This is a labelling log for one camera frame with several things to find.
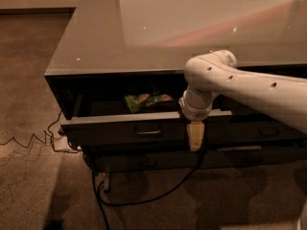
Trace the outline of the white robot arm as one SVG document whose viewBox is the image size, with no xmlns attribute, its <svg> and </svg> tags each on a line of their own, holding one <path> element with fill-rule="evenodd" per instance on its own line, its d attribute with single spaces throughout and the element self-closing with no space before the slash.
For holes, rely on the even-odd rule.
<svg viewBox="0 0 307 230">
<path fill-rule="evenodd" d="M 204 121 L 222 94 L 307 133 L 306 79 L 239 70 L 228 50 L 190 58 L 183 74 L 188 87 L 179 106 L 190 122 Z"/>
</svg>

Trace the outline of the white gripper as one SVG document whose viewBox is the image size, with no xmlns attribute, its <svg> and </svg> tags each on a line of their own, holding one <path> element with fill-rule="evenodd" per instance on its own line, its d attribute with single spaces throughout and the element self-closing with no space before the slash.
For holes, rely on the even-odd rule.
<svg viewBox="0 0 307 230">
<path fill-rule="evenodd" d="M 204 121 L 211 109 L 214 97 L 211 92 L 202 92 L 195 89 L 187 89 L 178 103 L 183 116 L 191 121 L 187 125 L 190 151 L 198 151 L 201 148 L 204 135 Z"/>
</svg>

